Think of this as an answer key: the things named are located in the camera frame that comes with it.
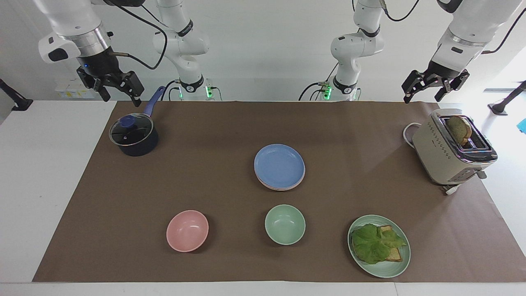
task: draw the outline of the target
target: toast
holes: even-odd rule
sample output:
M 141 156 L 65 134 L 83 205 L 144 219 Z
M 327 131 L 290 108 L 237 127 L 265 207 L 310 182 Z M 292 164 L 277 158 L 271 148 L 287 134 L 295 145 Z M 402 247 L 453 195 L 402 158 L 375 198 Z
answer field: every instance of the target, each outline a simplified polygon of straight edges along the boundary
M 453 115 L 446 121 L 446 125 L 449 128 L 451 136 L 460 146 L 464 146 L 468 142 L 472 131 L 471 125 L 465 118 Z
M 380 231 L 384 232 L 387 230 L 392 230 L 393 227 L 391 225 L 384 225 L 380 226 Z M 398 248 L 391 248 L 389 256 L 387 256 L 386 261 L 390 262 L 402 262 L 402 256 L 400 255 L 400 251 L 398 251 Z

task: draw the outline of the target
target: green bowl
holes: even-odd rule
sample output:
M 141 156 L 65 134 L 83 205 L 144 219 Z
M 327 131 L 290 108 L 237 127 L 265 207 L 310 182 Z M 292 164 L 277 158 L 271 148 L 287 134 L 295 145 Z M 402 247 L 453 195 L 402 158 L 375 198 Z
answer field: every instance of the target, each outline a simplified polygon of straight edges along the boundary
M 376 264 L 368 264 L 358 259 L 352 247 L 351 234 L 354 230 L 361 228 L 365 224 L 373 224 L 376 226 L 391 225 L 393 227 L 394 232 L 398 236 L 403 238 L 403 240 L 407 244 L 398 248 L 398 250 L 400 251 L 400 255 L 402 256 L 402 262 L 383 261 L 378 262 Z M 400 227 L 398 227 L 398 225 L 382 216 L 365 215 L 356 219 L 349 228 L 349 233 L 347 234 L 347 243 L 349 244 L 349 251 L 351 252 L 352 258 L 356 261 L 358 266 L 360 266 L 363 270 L 367 271 L 368 273 L 379 278 L 387 279 L 399 276 L 407 269 L 409 261 L 411 260 L 411 247 L 409 247 L 409 241 L 407 240 L 406 234 L 401 230 Z
M 265 217 L 265 230 L 276 243 L 291 245 L 305 234 L 305 218 L 301 212 L 288 204 L 276 205 Z

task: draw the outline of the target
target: lettuce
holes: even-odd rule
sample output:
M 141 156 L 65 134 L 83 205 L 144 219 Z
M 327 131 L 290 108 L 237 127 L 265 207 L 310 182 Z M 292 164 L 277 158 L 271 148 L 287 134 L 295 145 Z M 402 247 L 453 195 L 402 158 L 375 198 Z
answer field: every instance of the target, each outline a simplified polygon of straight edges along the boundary
M 391 248 L 406 245 L 394 231 L 381 231 L 373 224 L 366 224 L 352 233 L 352 246 L 356 256 L 368 264 L 385 261 Z

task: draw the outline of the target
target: white table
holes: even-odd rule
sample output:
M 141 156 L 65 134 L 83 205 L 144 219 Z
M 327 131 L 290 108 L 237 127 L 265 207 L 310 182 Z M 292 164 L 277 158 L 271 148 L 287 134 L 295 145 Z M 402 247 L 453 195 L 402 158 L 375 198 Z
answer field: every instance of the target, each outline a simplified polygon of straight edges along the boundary
M 114 106 L 35 101 L 0 126 L 0 295 L 526 294 L 526 283 L 31 283 Z M 526 135 L 516 127 L 526 117 L 524 97 L 507 117 L 488 116 L 485 105 L 442 107 L 464 109 L 497 150 L 484 184 L 526 253 Z

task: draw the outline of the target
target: blue sticky note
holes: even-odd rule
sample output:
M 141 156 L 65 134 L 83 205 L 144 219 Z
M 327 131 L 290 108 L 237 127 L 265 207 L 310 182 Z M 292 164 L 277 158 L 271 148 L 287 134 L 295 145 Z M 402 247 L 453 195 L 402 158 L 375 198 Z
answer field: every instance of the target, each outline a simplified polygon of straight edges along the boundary
M 524 119 L 523 121 L 519 122 L 519 124 L 517 124 L 517 127 L 519 128 L 519 131 L 521 131 L 522 133 L 526 134 L 526 119 Z

